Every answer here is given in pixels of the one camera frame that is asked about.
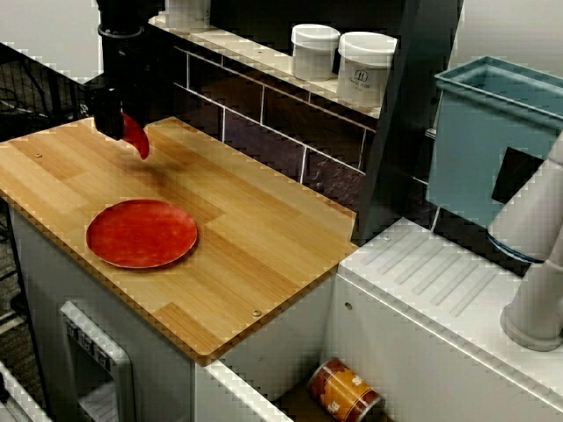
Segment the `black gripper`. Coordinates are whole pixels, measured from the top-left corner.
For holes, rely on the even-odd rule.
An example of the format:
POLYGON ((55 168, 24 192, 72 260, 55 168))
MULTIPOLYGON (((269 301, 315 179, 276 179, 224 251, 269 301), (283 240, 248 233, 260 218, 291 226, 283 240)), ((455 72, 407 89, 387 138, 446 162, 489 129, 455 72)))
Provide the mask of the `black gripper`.
POLYGON ((90 94, 90 111, 96 129, 114 140, 123 136, 122 110, 141 129, 147 124, 145 50, 147 37, 110 37, 102 35, 103 71, 79 90, 90 94))

